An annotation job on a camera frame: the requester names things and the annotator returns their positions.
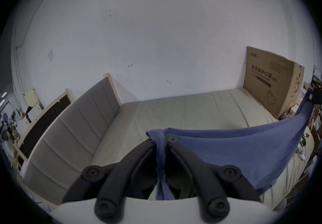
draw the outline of white controller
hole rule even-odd
[[[305,160],[304,148],[300,145],[298,145],[298,148],[299,148],[299,151],[298,151],[299,158],[304,161]]]

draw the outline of wall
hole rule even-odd
[[[12,19],[8,20],[0,38],[0,92],[12,82],[11,74]]]
[[[44,106],[66,87],[79,97],[104,73],[126,103],[242,87],[246,46],[303,65],[306,82],[313,64],[322,70],[302,0],[42,0],[17,58]]]

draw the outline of black panel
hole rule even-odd
[[[50,126],[55,118],[58,117],[69,104],[70,101],[68,97],[64,96],[59,102],[53,105],[30,130],[20,147],[20,150],[27,158],[29,158],[31,151],[48,126]]]

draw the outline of screw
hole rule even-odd
[[[236,171],[233,169],[226,169],[224,173],[229,177],[234,177],[236,175]]]
[[[87,175],[90,177],[97,177],[99,174],[99,171],[97,169],[89,169],[87,171]]]
[[[116,207],[110,200],[101,199],[99,202],[99,215],[104,217],[113,217],[116,213]]]
[[[226,201],[224,201],[222,198],[216,198],[213,199],[209,204],[208,204],[208,213],[211,214],[212,216],[223,216],[227,212],[226,208]]]

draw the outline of light switch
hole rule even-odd
[[[53,55],[53,53],[52,53],[52,49],[49,51],[49,53],[48,53],[48,61],[50,62],[51,60],[53,60],[53,58],[54,58],[54,55]]]

